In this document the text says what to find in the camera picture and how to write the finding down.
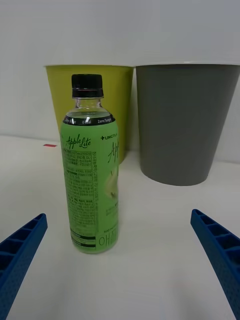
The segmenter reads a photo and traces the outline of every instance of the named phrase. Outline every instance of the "black bottle cap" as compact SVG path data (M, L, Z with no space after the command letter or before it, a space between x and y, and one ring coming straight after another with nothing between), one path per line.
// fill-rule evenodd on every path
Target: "black bottle cap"
M71 76L73 98L103 98L103 80L100 74L73 74Z

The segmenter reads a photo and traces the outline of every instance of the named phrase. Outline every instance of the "gray cup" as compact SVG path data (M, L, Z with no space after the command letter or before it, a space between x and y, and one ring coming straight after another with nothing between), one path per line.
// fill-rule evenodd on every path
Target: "gray cup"
M206 180L239 78L238 65L136 67L140 165L149 178Z

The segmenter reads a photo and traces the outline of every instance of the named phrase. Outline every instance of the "blue ribbed plastic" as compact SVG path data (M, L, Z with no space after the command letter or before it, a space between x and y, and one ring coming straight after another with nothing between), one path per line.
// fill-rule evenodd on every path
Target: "blue ribbed plastic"
M5 320L48 228L44 213L0 243L0 320Z
M191 225L217 275L236 320L240 320L240 239L199 210Z

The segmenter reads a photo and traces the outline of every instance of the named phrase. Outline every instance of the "yellow paper cup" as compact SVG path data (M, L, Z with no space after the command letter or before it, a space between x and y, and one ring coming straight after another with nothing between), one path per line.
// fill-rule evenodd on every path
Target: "yellow paper cup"
M116 119L119 130L119 162L124 159L127 112L130 104L134 68L116 65L48 65L46 72L58 129L65 114L75 104L72 99L73 74L102 75L102 106Z

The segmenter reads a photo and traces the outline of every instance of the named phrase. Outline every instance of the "white wall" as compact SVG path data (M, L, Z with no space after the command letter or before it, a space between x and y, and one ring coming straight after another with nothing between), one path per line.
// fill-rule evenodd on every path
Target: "white wall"
M239 0L0 0L0 134L58 140L44 65L240 62ZM138 147L136 83L131 148ZM240 162L240 85L216 157Z

